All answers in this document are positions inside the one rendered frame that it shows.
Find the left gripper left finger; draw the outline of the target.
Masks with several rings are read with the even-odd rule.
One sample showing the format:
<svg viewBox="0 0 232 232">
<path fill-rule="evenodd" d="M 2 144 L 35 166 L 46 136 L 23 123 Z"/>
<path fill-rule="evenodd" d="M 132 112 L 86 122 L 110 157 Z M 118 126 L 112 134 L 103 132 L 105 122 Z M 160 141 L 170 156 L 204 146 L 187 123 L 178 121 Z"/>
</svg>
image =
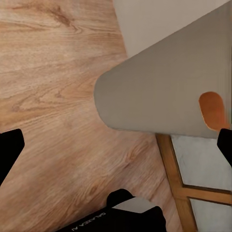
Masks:
<svg viewBox="0 0 232 232">
<path fill-rule="evenodd" d="M 16 162 L 23 148 L 24 137 L 21 129 L 0 134 L 0 185 Z"/>
</svg>

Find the trash can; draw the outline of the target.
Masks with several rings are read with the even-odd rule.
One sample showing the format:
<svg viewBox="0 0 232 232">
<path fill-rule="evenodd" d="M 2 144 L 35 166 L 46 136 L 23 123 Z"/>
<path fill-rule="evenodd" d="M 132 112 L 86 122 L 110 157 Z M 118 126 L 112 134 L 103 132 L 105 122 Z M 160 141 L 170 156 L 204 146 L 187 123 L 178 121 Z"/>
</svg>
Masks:
<svg viewBox="0 0 232 232">
<path fill-rule="evenodd" d="M 232 0 L 99 76 L 114 130 L 218 139 L 232 130 Z"/>
</svg>

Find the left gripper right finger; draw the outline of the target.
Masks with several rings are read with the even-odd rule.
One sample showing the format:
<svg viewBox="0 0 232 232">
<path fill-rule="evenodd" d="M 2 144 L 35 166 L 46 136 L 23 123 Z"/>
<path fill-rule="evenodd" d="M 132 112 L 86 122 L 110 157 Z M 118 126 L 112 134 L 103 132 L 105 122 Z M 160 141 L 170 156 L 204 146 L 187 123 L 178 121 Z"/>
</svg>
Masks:
<svg viewBox="0 0 232 232">
<path fill-rule="evenodd" d="M 229 164 L 232 166 L 232 130 L 221 129 L 217 145 Z"/>
</svg>

